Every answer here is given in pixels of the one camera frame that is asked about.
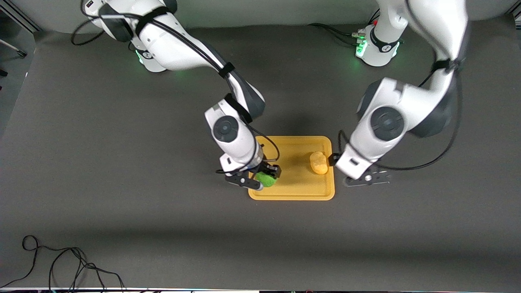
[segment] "cable strap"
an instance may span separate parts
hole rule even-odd
[[[463,60],[439,60],[432,64],[431,72],[434,72],[438,69],[445,69],[445,72],[459,70],[463,64]]]
[[[161,7],[157,7],[156,9],[152,10],[148,14],[144,15],[139,20],[138,25],[135,26],[135,35],[137,35],[138,38],[139,38],[139,34],[141,33],[141,31],[143,30],[145,25],[147,25],[147,23],[149,23],[152,20],[154,20],[155,17],[160,16],[160,15],[164,15],[164,14],[166,14],[168,12],[171,12],[170,9],[168,9],[165,6],[161,6]]]
[[[232,63],[226,62],[225,66],[221,70],[219,70],[219,75],[222,78],[226,78],[226,75],[228,75],[228,73],[232,72],[234,69],[235,66]]]
[[[239,102],[237,102],[236,99],[233,98],[231,93],[228,93],[225,96],[225,101],[241,115],[246,123],[251,123],[253,121],[252,116],[250,116],[249,112],[241,105]]]

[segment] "plastic tray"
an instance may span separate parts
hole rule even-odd
[[[280,178],[272,187],[261,191],[248,190],[254,200],[330,200],[334,196],[333,167],[324,175],[313,172],[309,156],[324,152],[332,154],[331,141],[323,136],[270,136],[280,150],[276,163],[282,168]],[[263,137],[256,137],[264,145],[267,158],[274,158],[277,152],[273,145]]]

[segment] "metal stand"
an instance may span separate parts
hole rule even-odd
[[[2,40],[2,39],[0,39],[0,43],[1,43],[1,44],[4,44],[4,45],[6,45],[6,46],[8,46],[9,48],[11,48],[11,49],[13,49],[13,50],[15,50],[16,53],[18,53],[18,55],[20,55],[20,57],[22,57],[22,58],[25,58],[25,57],[27,56],[27,53],[26,53],[26,52],[20,50],[19,48],[16,48],[15,46],[13,46],[13,45],[7,43],[6,41],[4,41],[4,40]]]

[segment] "green sponge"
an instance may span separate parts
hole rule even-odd
[[[264,187],[271,187],[273,186],[273,184],[275,184],[275,182],[277,182],[277,179],[276,178],[273,178],[271,177],[270,175],[266,174],[266,173],[263,173],[263,172],[259,172],[257,173],[257,175],[255,176],[255,178],[260,182],[262,183],[262,185]]]

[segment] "black wire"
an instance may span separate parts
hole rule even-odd
[[[83,6],[83,0],[80,0],[80,11],[83,15],[89,17],[89,20],[87,21],[84,21],[82,22],[78,27],[76,27],[74,29],[74,32],[72,32],[72,35],[70,37],[70,42],[74,45],[74,46],[83,46],[83,45],[86,45],[90,42],[93,42],[94,40],[96,40],[97,38],[101,37],[105,31],[104,30],[101,30],[101,32],[99,32],[97,35],[95,35],[93,38],[85,41],[85,42],[81,42],[81,43],[75,43],[74,42],[74,39],[76,37],[76,35],[78,34],[78,32],[84,27],[86,26],[89,22],[91,22],[92,20],[94,19],[98,19],[99,17],[98,16],[91,16],[91,15],[88,15],[86,12],[85,12],[85,9],[84,9],[84,6]]]
[[[89,16],[89,15],[87,15],[87,14],[83,11],[83,0],[81,0],[80,2],[81,2],[81,5],[82,5],[82,6],[81,6],[82,13],[83,13],[84,15],[86,15],[86,16]],[[124,17],[128,17],[128,18],[134,18],[134,19],[137,19],[137,20],[141,20],[141,19],[143,18],[143,16],[136,15],[136,14],[120,14],[120,15],[122,15],[122,16],[124,16]],[[88,40],[88,41],[83,42],[83,43],[80,43],[80,44],[75,44],[75,43],[74,43],[74,41],[73,41],[73,40],[74,40],[74,37],[75,37],[76,33],[77,33],[77,32],[78,32],[82,27],[84,27],[84,26],[85,26],[87,23],[89,23],[90,21],[92,21],[92,20],[94,20],[94,19],[97,19],[97,18],[100,18],[100,17],[93,17],[93,16],[89,16],[89,17],[91,17],[91,19],[89,19],[89,20],[85,21],[84,23],[82,23],[81,25],[79,25],[79,26],[75,29],[74,33],[72,34],[72,36],[71,36],[71,42],[72,42],[74,45],[85,45],[85,44],[88,44],[88,43],[94,41],[95,39],[99,38],[99,37],[101,36],[101,34],[103,34],[103,32],[101,32],[99,35],[95,36],[93,39]],[[185,45],[187,45],[189,48],[191,48],[191,49],[194,50],[196,53],[198,53],[198,54],[201,56],[201,58],[205,59],[205,61],[207,61],[207,62],[208,62],[212,67],[214,67],[215,70],[217,70],[217,71],[221,71],[221,70],[222,70],[222,68],[221,68],[221,67],[220,67],[220,66],[219,66],[219,65],[218,65],[218,64],[217,64],[213,59],[211,59],[211,58],[208,56],[208,54],[206,54],[206,52],[204,52],[201,48],[199,48],[197,45],[195,45],[193,42],[191,42],[191,41],[190,41],[188,38],[186,38],[182,33],[179,33],[178,31],[174,30],[173,28],[171,28],[171,27],[165,25],[164,23],[159,22],[159,21],[157,21],[157,20],[155,20],[155,19],[152,19],[152,20],[150,21],[150,23],[153,24],[153,25],[155,25],[155,26],[157,26],[157,27],[159,27],[159,28],[161,28],[161,29],[163,29],[163,30],[165,30],[165,31],[167,31],[168,33],[172,34],[173,36],[177,37],[177,39],[179,39],[181,42],[183,42],[183,43],[184,43]],[[246,125],[248,126],[248,128],[250,129],[250,132],[252,133],[252,135],[255,136],[255,135],[253,134],[252,128],[249,126],[249,124],[246,123],[246,122],[245,122],[245,124],[246,124]],[[248,163],[246,163],[243,167],[241,167],[241,168],[237,168],[237,169],[235,169],[235,170],[233,170],[233,171],[230,171],[230,172],[225,172],[225,171],[223,171],[223,170],[217,170],[216,173],[218,173],[218,174],[236,174],[236,173],[240,172],[241,169],[243,169],[244,167],[247,167],[247,166],[252,162],[252,160],[255,158],[255,154],[257,153],[256,150],[255,150],[255,152],[253,153],[253,155],[252,155],[252,157],[250,158],[250,160],[248,161]]]
[[[34,243],[35,243],[35,246],[34,248],[27,248],[26,246],[26,241],[28,239],[33,239],[34,240]],[[48,288],[49,288],[49,292],[52,291],[51,289],[51,279],[52,279],[52,276],[53,276],[53,270],[54,270],[54,265],[56,264],[56,262],[58,261],[58,259],[60,259],[65,253],[67,252],[71,252],[79,261],[79,264],[78,264],[78,268],[76,269],[76,274],[75,274],[75,277],[74,277],[74,280],[72,281],[72,284],[71,286],[69,287],[69,290],[68,291],[74,291],[74,289],[76,288],[76,282],[77,282],[77,279],[78,277],[80,276],[81,272],[86,268],[88,270],[93,270],[93,271],[96,271],[96,274],[97,274],[97,278],[98,278],[98,281],[100,282],[100,285],[103,287],[103,290],[106,290],[106,286],[105,284],[103,283],[103,280],[101,278],[101,275],[100,273],[104,273],[104,274],[110,274],[110,275],[115,275],[117,278],[118,278],[118,281],[119,281],[119,285],[121,286],[121,291],[123,292],[123,288],[125,288],[125,285],[123,283],[123,280],[121,279],[121,277],[117,274],[117,273],[114,273],[114,272],[110,272],[110,271],[106,271],[106,270],[103,270],[99,267],[97,267],[94,263],[92,262],[87,262],[86,260],[86,255],[85,255],[85,252],[83,252],[83,250],[81,250],[81,248],[79,247],[65,247],[65,248],[60,248],[60,249],[55,249],[55,248],[51,248],[51,247],[48,247],[48,246],[45,246],[45,245],[40,245],[40,243],[38,242],[38,239],[33,236],[33,235],[27,235],[23,238],[22,240],[22,248],[25,250],[25,251],[34,251],[34,257],[33,257],[33,262],[32,262],[32,266],[31,266],[31,269],[29,270],[29,272],[27,272],[27,274],[25,276],[23,276],[22,278],[18,278],[18,279],[15,279],[15,280],[12,280],[10,282],[8,282],[7,284],[3,285],[2,287],[0,288],[4,288],[6,286],[9,286],[10,284],[14,283],[14,282],[17,282],[17,281],[20,281],[20,280],[23,280],[25,278],[27,278],[34,270],[34,267],[36,266],[36,259],[38,257],[38,252],[40,249],[42,248],[45,248],[47,250],[51,250],[51,251],[60,251],[60,253],[58,254],[58,256],[53,260],[52,264],[51,264],[51,267],[49,269],[49,276],[48,276]]]
[[[514,14],[514,11],[516,11],[516,9],[517,9],[519,6],[521,6],[521,2],[519,2],[519,4],[517,4],[516,7],[510,9],[510,12],[509,12],[509,13]]]
[[[344,36],[349,36],[349,37],[351,37],[351,34],[350,34],[350,33],[343,32],[343,31],[341,31],[341,30],[338,30],[338,29],[336,29],[336,28],[334,28],[334,27],[332,27],[332,26],[329,26],[329,25],[325,25],[325,24],[323,24],[323,23],[314,22],[314,23],[310,23],[310,24],[308,24],[308,26],[324,28],[324,29],[326,29],[326,30],[332,30],[332,31],[334,31],[334,32],[337,33],[337,34],[341,34],[341,35],[344,35]]]
[[[352,38],[351,34],[349,34],[349,33],[345,33],[343,31],[337,30],[334,27],[325,25],[323,23],[311,23],[309,26],[323,28],[327,32],[329,32],[335,39],[339,40],[340,42],[342,42],[344,44],[347,44],[347,45],[350,45],[350,46],[358,46],[357,43],[355,43],[355,42],[348,42],[348,41],[346,41],[345,39],[343,39],[343,38],[341,38],[339,36],[339,35],[342,35],[342,36],[348,36],[348,37]]]
[[[433,74],[434,71],[431,71],[429,75],[427,75],[427,77],[418,85],[418,87],[421,88],[432,77]]]
[[[244,124],[246,125],[246,127],[248,128],[248,130],[250,131],[250,133],[252,134],[252,137],[253,139],[255,140],[255,134],[253,134],[253,129],[252,127],[246,122],[244,121],[244,119],[241,117],[241,120],[244,122]],[[261,146],[258,144],[258,142],[255,140],[255,149],[253,150],[253,153],[252,153],[252,156],[250,157],[250,159],[248,160],[248,162],[246,164],[244,164],[244,166],[242,167],[239,167],[235,170],[232,170],[232,171],[224,171],[222,169],[219,169],[219,170],[215,170],[215,173],[217,174],[231,174],[231,175],[235,175],[239,172],[244,172],[244,171],[248,171],[249,169],[246,169],[246,170],[243,170],[245,167],[248,167],[248,165],[253,161],[253,159],[255,158],[255,156],[257,155],[257,146],[260,148]]]
[[[370,25],[373,20],[375,20],[378,16],[376,16],[376,14],[378,13],[378,11],[380,11],[380,8],[378,8],[375,13],[373,13],[373,16],[371,16],[371,18],[369,19],[369,21],[367,22],[368,25]]]
[[[463,89],[462,89],[462,85],[461,85],[461,76],[460,76],[459,69],[456,69],[454,71],[454,77],[453,78],[456,80],[456,90],[457,90],[456,122],[455,122],[455,125],[454,125],[454,130],[453,130],[452,135],[451,135],[451,139],[450,139],[449,143],[447,144],[447,146],[445,147],[445,149],[436,158],[434,158],[433,160],[431,160],[431,161],[429,161],[429,162],[427,162],[425,164],[421,164],[421,165],[417,165],[417,166],[394,167],[394,166],[382,165],[382,164],[380,164],[378,162],[373,163],[374,165],[376,165],[376,166],[378,166],[380,168],[385,168],[385,169],[388,169],[388,170],[395,170],[395,171],[418,170],[418,169],[422,169],[422,168],[428,167],[428,166],[438,162],[439,160],[441,160],[449,152],[449,150],[452,148],[452,145],[454,144],[454,141],[456,140],[458,131],[460,129],[460,124],[461,124],[461,119],[462,119],[462,112],[463,112]],[[349,139],[345,135],[345,132],[343,130],[340,130],[338,132],[338,147],[339,147],[339,151],[340,152],[342,152],[342,149],[343,149],[342,141],[341,141],[342,139],[346,143],[349,143]],[[357,149],[353,148],[353,150],[359,156],[361,156],[363,159],[365,159],[366,161],[370,162],[370,160],[368,160],[362,154],[360,154],[360,152]]]
[[[381,168],[385,168],[385,169],[389,169],[389,170],[396,170],[396,171],[418,170],[418,169],[425,168],[425,167],[428,167],[428,166],[436,163],[437,161],[441,160],[449,152],[449,150],[452,148],[452,145],[454,144],[454,141],[456,140],[458,130],[460,129],[461,117],[462,117],[462,112],[463,112],[463,90],[462,90],[462,85],[461,85],[460,71],[458,69],[456,69],[454,71],[454,78],[456,79],[456,87],[457,87],[457,89],[456,89],[457,90],[456,122],[454,125],[454,130],[452,132],[451,140],[449,141],[449,143],[447,144],[447,146],[443,150],[443,152],[441,152],[441,154],[439,154],[436,158],[434,158],[430,162],[427,162],[427,163],[421,164],[421,165],[417,165],[417,166],[412,166],[412,167],[393,167],[393,166],[382,165],[379,163],[375,163],[375,165],[377,165],[378,167],[381,167]]]
[[[266,160],[264,160],[264,162],[276,162],[276,161],[278,161],[280,159],[280,150],[279,150],[277,144],[274,143],[269,137],[267,137],[266,135],[262,134],[257,129],[253,128],[252,126],[248,125],[248,127],[250,127],[254,132],[258,133],[260,136],[264,137],[267,141],[269,141],[269,143],[271,143],[271,145],[273,145],[275,147],[275,150],[277,150],[277,157],[276,158],[266,159]]]
[[[101,31],[99,32],[97,35],[95,35],[94,37],[84,41],[84,42],[81,42],[81,43],[76,43],[75,42],[75,38],[76,38],[76,35],[78,34],[78,32],[86,25],[88,25],[93,19],[88,19],[84,22],[82,22],[78,27],[76,27],[74,29],[74,31],[72,32],[72,35],[70,36],[70,42],[74,45],[74,46],[83,46],[83,45],[87,45],[88,43],[90,42],[93,42],[94,40],[96,40],[97,38],[101,37],[105,31]]]

